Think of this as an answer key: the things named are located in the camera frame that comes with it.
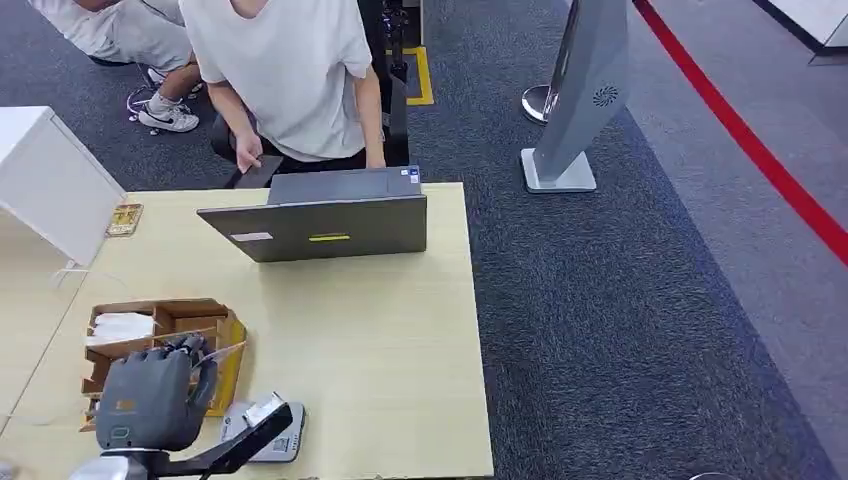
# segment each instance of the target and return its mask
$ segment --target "floor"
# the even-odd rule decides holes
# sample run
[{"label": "floor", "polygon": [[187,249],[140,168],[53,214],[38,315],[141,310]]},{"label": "floor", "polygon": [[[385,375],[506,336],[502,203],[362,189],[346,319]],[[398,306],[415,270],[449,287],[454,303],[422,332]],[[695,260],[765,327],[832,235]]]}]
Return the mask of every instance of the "floor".
[{"label": "floor", "polygon": [[[653,0],[737,110],[848,225],[845,66],[744,0]],[[594,194],[529,196],[559,0],[441,0],[436,103],[410,112],[427,181],[466,187],[496,477],[848,478],[848,269],[777,195],[631,9],[632,94],[589,150]],[[150,137],[132,68],[104,69],[26,2],[0,18],[0,106],[52,106],[131,190],[215,188],[206,119]]]},{"label": "floor", "polygon": [[[848,65],[810,65],[812,53],[753,2],[652,3],[769,149],[848,227]],[[631,13],[629,109],[848,478],[842,401],[848,395],[848,269],[764,179]]]}]

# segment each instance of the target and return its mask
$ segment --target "black pants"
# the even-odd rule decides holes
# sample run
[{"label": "black pants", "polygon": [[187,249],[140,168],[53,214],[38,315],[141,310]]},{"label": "black pants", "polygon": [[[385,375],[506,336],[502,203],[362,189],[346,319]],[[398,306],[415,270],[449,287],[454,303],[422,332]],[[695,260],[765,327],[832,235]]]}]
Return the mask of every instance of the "black pants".
[{"label": "black pants", "polygon": [[337,160],[324,160],[323,162],[301,162],[295,160],[288,155],[284,155],[277,150],[267,138],[260,136],[262,139],[262,151],[266,155],[274,155],[283,157],[283,163],[277,168],[277,173],[306,173],[306,172],[324,172],[328,170],[358,170],[365,168],[365,149],[348,158],[339,158]]}]

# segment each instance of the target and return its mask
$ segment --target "person's arm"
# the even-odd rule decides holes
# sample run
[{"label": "person's arm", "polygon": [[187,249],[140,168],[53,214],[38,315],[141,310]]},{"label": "person's arm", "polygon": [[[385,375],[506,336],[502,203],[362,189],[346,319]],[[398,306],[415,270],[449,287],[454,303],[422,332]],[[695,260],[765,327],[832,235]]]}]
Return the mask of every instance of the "person's arm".
[{"label": "person's arm", "polygon": [[386,166],[383,154],[383,113],[380,100],[380,81],[370,66],[365,78],[353,77],[356,91],[356,110],[365,135],[365,158],[368,168]]},{"label": "person's arm", "polygon": [[209,88],[209,99],[215,110],[224,117],[224,121],[230,126],[236,137],[236,165],[241,173],[247,172],[250,167],[259,168],[259,156],[262,155],[262,139],[253,131],[244,103],[229,82],[218,82],[207,84]]},{"label": "person's arm", "polygon": [[77,5],[88,10],[89,12],[97,13],[104,8],[109,8],[121,0],[74,0]]}]

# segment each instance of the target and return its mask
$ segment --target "cardboard organizer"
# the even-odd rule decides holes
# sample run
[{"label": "cardboard organizer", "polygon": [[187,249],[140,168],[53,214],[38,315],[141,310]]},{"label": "cardboard organizer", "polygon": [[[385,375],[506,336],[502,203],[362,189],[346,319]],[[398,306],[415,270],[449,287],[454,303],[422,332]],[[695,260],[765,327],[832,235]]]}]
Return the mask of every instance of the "cardboard organizer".
[{"label": "cardboard organizer", "polygon": [[[85,358],[92,363],[93,368],[91,376],[82,381],[82,394],[89,399],[89,413],[86,414],[85,424],[80,431],[91,431],[95,428],[92,412],[100,401],[106,375],[114,360],[126,357],[132,352],[164,346],[167,341],[183,333],[202,333],[213,350],[236,345],[247,338],[247,330],[236,314],[226,305],[209,298],[97,305],[91,311],[87,334],[91,334],[94,320],[101,313],[129,312],[151,315],[156,322],[153,336],[85,347]],[[222,417],[226,414],[235,394],[243,351],[244,347],[230,353],[219,364],[218,383],[215,386],[215,395],[209,402],[207,416]]]}]

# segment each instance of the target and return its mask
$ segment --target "person's hand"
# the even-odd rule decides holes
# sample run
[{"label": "person's hand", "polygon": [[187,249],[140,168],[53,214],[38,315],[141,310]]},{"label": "person's hand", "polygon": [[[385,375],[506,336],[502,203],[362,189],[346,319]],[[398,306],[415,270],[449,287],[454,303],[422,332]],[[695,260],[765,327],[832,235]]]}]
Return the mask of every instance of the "person's hand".
[{"label": "person's hand", "polygon": [[383,156],[383,151],[372,154],[365,152],[365,167],[366,168],[386,168],[386,157]]},{"label": "person's hand", "polygon": [[241,173],[247,173],[251,167],[261,167],[260,155],[262,140],[253,130],[236,136],[236,165]]}]

